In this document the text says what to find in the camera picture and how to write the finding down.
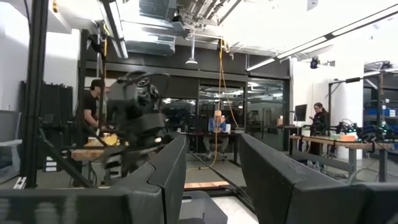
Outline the dark office desk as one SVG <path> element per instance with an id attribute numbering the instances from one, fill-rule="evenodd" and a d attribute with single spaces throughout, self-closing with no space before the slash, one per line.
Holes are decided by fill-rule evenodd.
<path id="1" fill-rule="evenodd" d="M 211 141 L 214 141 L 215 142 L 214 144 L 210 143 L 209 147 L 206 146 L 206 150 L 211 152 L 211 146 L 214 145 L 214 150 L 213 150 L 214 162 L 217 160 L 218 156 L 221 158 L 222 161 L 225 161 L 227 159 L 224 153 L 228 144 L 231 144 L 233 150 L 233 158 L 229 159 L 229 161 L 232 164 L 241 167 L 240 163 L 238 162 L 241 133 L 232 132 L 232 133 L 184 133 L 184 134 L 189 138 L 197 139 L 196 140 L 197 146 L 194 155 L 198 154 L 198 138 L 203 138 L 203 140 L 209 138 Z"/>

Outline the person standing by monitor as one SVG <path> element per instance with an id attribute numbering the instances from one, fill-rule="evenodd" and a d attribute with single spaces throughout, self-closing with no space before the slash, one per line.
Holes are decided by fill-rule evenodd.
<path id="1" fill-rule="evenodd" d="M 310 119 L 312 120 L 310 135 L 327 136 L 328 128 L 330 127 L 329 113 L 319 102 L 314 104 L 313 109 L 315 110 L 315 115 L 313 117 L 310 117 Z M 320 151 L 320 144 L 317 142 L 311 142 L 309 153 L 319 156 L 321 154 Z"/>

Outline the grey plastic bin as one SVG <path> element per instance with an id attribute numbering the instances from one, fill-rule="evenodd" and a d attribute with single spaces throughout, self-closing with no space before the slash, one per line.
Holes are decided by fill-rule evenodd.
<path id="1" fill-rule="evenodd" d="M 228 224 L 228 216 L 206 192 L 184 192 L 178 224 Z"/>

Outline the person seated at desk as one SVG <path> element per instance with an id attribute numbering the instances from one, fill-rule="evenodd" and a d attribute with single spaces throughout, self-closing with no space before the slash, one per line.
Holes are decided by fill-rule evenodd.
<path id="1" fill-rule="evenodd" d="M 208 121 L 208 132 L 214 133 L 214 134 L 216 134 L 216 133 L 219 134 L 219 133 L 223 133 L 225 131 L 226 131 L 225 117 L 223 117 L 221 110 L 215 110 L 214 116 L 211 117 Z M 212 136 L 204 136 L 203 143 L 206 148 L 206 158 L 211 159 L 212 157 L 215 156 L 215 149 L 211 148 L 212 145 L 214 145 L 214 147 L 217 147 L 218 152 L 220 152 L 223 155 L 226 147 L 228 146 L 229 137 L 221 136 L 221 137 L 217 137 L 217 139 L 215 139 Z"/>

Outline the black computer monitor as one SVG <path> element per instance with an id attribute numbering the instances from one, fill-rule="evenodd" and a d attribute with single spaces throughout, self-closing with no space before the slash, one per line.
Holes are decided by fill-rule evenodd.
<path id="1" fill-rule="evenodd" d="M 305 121 L 307 117 L 307 104 L 295 106 L 295 121 Z"/>

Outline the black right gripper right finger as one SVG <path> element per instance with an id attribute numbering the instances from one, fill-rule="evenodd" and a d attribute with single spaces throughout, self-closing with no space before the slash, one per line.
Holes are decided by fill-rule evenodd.
<path id="1" fill-rule="evenodd" d="M 248 135 L 240 135 L 243 176 L 260 224 L 326 224 L 322 190 L 342 182 Z"/>

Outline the white office chair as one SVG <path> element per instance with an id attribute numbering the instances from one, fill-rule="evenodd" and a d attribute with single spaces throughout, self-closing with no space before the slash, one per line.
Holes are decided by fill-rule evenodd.
<path id="1" fill-rule="evenodd" d="M 0 110 L 0 184 L 13 179 L 19 174 L 21 160 L 18 147 L 21 113 Z"/>

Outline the small wooden workbench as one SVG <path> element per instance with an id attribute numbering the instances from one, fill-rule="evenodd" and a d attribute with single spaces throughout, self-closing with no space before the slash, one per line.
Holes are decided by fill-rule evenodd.
<path id="1" fill-rule="evenodd" d="M 111 146 L 119 145 L 119 138 L 115 134 L 105 134 L 101 140 L 104 141 L 107 146 L 103 146 L 98 139 L 89 137 L 88 142 L 82 149 L 72 150 L 71 158 L 76 161 L 92 161 L 102 156 Z"/>

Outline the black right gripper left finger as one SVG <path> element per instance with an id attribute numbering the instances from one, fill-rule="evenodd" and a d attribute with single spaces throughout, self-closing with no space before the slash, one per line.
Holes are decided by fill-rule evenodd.
<path id="1" fill-rule="evenodd" d="M 110 224 L 178 224 L 186 177 L 186 137 L 179 135 L 112 188 L 122 193 Z"/>

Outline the person standing at workbench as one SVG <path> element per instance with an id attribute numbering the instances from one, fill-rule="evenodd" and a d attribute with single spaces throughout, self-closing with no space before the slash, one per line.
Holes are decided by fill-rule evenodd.
<path id="1" fill-rule="evenodd" d="M 97 101 L 100 98 L 101 89 L 104 87 L 104 81 L 94 79 L 91 82 L 90 89 L 83 94 L 83 117 L 85 123 L 92 128 L 99 128 L 99 118 L 97 116 Z"/>

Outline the orange flat box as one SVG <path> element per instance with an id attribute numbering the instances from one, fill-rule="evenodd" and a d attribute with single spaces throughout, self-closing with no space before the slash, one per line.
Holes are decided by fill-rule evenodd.
<path id="1" fill-rule="evenodd" d="M 333 134 L 333 133 L 331 133 L 330 137 L 337 141 L 355 141 L 355 140 L 357 140 L 355 133 L 353 133 L 353 134 Z"/>

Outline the long wooden workbench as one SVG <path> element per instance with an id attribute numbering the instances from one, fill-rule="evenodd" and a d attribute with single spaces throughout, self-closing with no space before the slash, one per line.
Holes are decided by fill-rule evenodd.
<path id="1" fill-rule="evenodd" d="M 387 158 L 388 153 L 392 151 L 393 143 L 391 142 L 359 142 L 359 141 L 346 141 L 342 139 L 333 139 L 330 137 L 320 136 L 298 136 L 292 135 L 289 136 L 290 140 L 293 140 L 291 144 L 291 148 L 289 149 L 289 156 L 296 160 L 306 160 L 317 162 L 318 165 L 323 164 L 324 166 L 334 167 L 339 170 L 347 171 L 349 174 L 349 179 L 352 180 L 357 171 L 357 150 L 362 149 L 364 151 L 368 151 L 370 153 L 375 153 L 379 151 L 379 170 L 378 170 L 378 181 L 386 182 L 387 181 Z M 345 147 L 348 149 L 348 161 L 343 162 L 335 159 L 330 159 L 323 156 L 317 156 L 314 154 L 310 154 L 305 151 L 302 144 L 303 142 L 307 143 L 319 143 L 321 146 L 327 145 L 332 148 Z"/>

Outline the white pendant lamp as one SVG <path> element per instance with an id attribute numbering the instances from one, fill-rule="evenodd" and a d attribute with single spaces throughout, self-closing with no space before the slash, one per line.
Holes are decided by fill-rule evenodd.
<path id="1" fill-rule="evenodd" d="M 195 33 L 192 32 L 192 36 L 190 39 L 191 49 L 190 49 L 190 58 L 185 62 L 186 65 L 197 65 L 198 62 L 195 60 Z"/>

